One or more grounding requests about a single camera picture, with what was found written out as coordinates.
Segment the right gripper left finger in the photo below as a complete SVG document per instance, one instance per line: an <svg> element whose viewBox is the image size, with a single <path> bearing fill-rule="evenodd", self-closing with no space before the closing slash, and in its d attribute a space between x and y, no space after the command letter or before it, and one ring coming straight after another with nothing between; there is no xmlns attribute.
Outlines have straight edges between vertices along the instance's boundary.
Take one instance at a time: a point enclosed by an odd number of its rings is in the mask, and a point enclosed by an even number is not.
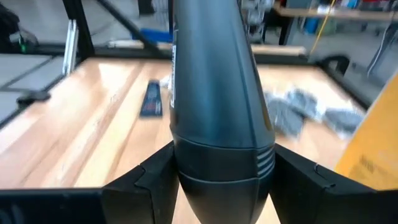
<svg viewBox="0 0 398 224"><path fill-rule="evenodd" d="M172 224L178 186L170 142L103 187L106 224Z"/></svg>

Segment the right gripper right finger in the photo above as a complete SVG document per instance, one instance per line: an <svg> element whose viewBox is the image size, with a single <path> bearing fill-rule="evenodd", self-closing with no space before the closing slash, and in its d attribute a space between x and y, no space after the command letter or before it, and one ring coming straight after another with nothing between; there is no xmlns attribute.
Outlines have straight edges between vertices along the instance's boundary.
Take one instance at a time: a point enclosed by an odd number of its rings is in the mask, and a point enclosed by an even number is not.
<svg viewBox="0 0 398 224"><path fill-rule="evenodd" d="M275 145L271 198L281 224L374 224L375 190Z"/></svg>

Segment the grey round object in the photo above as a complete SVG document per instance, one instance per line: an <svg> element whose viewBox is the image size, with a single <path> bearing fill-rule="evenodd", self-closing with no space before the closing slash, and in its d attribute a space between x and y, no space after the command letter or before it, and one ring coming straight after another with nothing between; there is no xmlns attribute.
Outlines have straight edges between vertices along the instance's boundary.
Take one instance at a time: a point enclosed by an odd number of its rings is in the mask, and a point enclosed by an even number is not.
<svg viewBox="0 0 398 224"><path fill-rule="evenodd" d="M284 136L297 138L304 126L303 116L296 112L285 98L265 92L264 98L272 127Z"/></svg>

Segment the clear packet of grey pads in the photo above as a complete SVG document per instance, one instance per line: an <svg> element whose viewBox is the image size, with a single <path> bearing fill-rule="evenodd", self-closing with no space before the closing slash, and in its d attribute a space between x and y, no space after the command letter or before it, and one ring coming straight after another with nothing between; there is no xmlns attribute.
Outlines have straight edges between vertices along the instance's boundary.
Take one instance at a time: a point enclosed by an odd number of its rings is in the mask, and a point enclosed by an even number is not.
<svg viewBox="0 0 398 224"><path fill-rule="evenodd" d="M318 101L312 94L295 88L287 92L286 99L288 104L302 116L319 120Z"/></svg>

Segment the dark grey deodorant bottle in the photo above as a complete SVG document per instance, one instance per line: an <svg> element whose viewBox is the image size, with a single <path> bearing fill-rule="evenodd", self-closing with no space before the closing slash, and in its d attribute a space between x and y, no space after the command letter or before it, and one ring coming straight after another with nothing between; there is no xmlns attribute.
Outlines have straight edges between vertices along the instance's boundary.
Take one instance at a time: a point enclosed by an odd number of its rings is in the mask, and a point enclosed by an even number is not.
<svg viewBox="0 0 398 224"><path fill-rule="evenodd" d="M256 224L275 134L237 0L174 0L170 129L201 224Z"/></svg>

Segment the grey round lid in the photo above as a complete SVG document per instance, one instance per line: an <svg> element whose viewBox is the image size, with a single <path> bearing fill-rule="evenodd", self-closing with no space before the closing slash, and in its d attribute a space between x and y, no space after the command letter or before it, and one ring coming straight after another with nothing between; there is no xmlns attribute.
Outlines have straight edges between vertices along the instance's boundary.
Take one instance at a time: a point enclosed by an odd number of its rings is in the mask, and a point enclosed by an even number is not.
<svg viewBox="0 0 398 224"><path fill-rule="evenodd" d="M328 108L323 115L324 123L341 139L351 137L363 118L363 114L348 108Z"/></svg>

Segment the white canister with yellow label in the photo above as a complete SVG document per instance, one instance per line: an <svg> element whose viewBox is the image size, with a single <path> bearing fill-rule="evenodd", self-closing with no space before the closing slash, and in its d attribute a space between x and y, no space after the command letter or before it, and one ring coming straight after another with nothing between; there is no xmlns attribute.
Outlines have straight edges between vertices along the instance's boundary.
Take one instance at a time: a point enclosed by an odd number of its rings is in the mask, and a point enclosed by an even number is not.
<svg viewBox="0 0 398 224"><path fill-rule="evenodd" d="M368 109L335 172L376 190L398 190L398 72Z"/></svg>

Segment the black table clamp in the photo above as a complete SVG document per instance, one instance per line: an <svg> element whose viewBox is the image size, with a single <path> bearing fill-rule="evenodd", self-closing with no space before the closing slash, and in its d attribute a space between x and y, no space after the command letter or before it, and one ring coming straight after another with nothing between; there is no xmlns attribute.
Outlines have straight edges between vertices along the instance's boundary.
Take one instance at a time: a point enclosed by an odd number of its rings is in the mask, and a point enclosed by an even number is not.
<svg viewBox="0 0 398 224"><path fill-rule="evenodd" d="M20 107L29 106L36 101L47 101L51 94L47 91L30 91L18 97L16 102Z"/></svg>

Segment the blue box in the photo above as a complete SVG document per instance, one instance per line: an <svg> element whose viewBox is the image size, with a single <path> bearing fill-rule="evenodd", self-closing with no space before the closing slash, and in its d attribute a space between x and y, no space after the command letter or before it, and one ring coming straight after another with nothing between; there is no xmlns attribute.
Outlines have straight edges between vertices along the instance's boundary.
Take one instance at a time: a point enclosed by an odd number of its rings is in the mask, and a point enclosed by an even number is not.
<svg viewBox="0 0 398 224"><path fill-rule="evenodd" d="M173 35L170 32L149 28L142 28L140 32L147 40L152 42L171 43L173 41Z"/></svg>

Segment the wooden workbench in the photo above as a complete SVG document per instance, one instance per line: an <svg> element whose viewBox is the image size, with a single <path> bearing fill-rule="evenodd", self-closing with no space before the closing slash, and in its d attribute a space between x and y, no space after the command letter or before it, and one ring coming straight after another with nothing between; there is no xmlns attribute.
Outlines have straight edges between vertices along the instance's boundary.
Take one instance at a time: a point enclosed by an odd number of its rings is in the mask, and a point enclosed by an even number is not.
<svg viewBox="0 0 398 224"><path fill-rule="evenodd" d="M325 17L327 12L318 12L317 9L295 9L282 7L278 2L273 5L281 16L286 17ZM397 21L398 12L374 12L374 11L359 11L347 9L332 9L330 17L339 19L352 19L352 20L370 20L370 21Z"/></svg>

